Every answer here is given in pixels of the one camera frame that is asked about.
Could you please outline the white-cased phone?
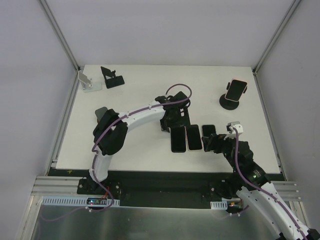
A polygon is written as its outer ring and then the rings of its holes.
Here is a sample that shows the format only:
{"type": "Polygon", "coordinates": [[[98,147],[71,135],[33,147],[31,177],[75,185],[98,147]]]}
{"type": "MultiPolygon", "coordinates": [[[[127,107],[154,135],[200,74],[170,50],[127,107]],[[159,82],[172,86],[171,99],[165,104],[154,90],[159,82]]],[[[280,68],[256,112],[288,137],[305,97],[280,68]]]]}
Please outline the white-cased phone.
{"type": "Polygon", "coordinates": [[[203,148],[199,126],[192,124],[185,127],[187,145],[190,151],[199,151],[203,148]]]}

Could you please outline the black phone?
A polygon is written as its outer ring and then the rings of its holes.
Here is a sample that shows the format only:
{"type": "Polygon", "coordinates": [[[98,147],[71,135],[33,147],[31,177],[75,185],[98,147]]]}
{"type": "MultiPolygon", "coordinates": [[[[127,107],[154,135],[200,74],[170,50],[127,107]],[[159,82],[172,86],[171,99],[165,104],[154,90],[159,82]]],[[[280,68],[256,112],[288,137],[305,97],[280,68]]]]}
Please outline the black phone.
{"type": "Polygon", "coordinates": [[[170,144],[173,153],[186,152],[186,132],[184,126],[174,127],[170,130],[170,144]]]}

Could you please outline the black round-base phone mount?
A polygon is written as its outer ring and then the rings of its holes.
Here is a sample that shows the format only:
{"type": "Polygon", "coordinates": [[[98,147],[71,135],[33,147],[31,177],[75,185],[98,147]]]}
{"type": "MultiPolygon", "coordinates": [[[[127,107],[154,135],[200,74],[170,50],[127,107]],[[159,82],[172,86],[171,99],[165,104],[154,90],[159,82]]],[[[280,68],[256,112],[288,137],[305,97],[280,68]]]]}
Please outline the black round-base phone mount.
{"type": "Polygon", "coordinates": [[[220,104],[220,106],[221,106],[222,108],[226,109],[226,110],[229,110],[229,111],[235,110],[235,109],[239,106],[240,100],[239,100],[238,102],[234,102],[234,101],[227,100],[227,99],[225,99],[225,94],[221,95],[220,98],[219,98],[219,104],[220,104]]]}

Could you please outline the pink-cased phone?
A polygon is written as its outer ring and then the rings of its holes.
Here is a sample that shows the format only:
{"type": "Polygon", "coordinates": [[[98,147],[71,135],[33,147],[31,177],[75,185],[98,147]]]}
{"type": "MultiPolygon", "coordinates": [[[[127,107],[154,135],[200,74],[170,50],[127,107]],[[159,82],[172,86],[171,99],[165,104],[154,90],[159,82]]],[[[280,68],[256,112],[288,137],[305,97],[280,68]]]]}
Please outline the pink-cased phone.
{"type": "Polygon", "coordinates": [[[242,94],[246,91],[248,83],[239,79],[232,79],[227,85],[225,99],[238,102],[242,94]]]}

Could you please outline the silver folding phone stand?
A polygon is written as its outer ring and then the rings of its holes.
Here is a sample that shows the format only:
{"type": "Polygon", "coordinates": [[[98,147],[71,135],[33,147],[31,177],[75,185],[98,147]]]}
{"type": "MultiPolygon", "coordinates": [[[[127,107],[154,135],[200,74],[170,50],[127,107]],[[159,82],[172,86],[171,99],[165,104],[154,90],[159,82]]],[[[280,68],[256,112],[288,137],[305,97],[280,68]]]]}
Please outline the silver folding phone stand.
{"type": "Polygon", "coordinates": [[[78,71],[77,79],[80,82],[81,88],[84,93],[102,90],[102,83],[100,81],[93,81],[91,78],[88,78],[81,71],[78,71]]]}

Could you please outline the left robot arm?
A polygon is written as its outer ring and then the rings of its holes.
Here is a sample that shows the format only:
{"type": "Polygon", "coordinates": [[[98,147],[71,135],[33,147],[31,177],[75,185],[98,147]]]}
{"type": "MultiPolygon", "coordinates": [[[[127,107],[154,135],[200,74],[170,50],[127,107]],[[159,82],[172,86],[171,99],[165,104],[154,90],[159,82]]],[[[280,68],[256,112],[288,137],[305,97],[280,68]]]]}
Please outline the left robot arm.
{"type": "Polygon", "coordinates": [[[88,188],[99,195],[105,191],[105,179],[113,155],[124,146],[127,134],[145,124],[159,121],[163,132],[172,128],[184,127],[189,124],[189,114],[185,111],[190,106],[190,96],[182,91],[172,96],[158,96],[150,104],[140,109],[118,113],[112,108],[106,110],[93,130],[95,153],[89,169],[88,188]]]}

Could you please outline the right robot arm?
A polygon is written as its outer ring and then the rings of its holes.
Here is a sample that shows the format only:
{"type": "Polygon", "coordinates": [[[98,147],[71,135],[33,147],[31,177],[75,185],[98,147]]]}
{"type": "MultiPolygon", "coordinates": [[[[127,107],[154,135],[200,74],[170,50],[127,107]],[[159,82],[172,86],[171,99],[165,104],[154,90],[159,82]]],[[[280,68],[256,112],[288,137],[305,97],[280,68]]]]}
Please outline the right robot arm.
{"type": "Polygon", "coordinates": [[[247,141],[236,136],[212,133],[201,138],[205,152],[222,154],[233,169],[224,190],[239,197],[246,207],[260,214],[262,221],[277,240],[318,240],[320,233],[305,225],[281,198],[266,172],[254,161],[247,141]]]}

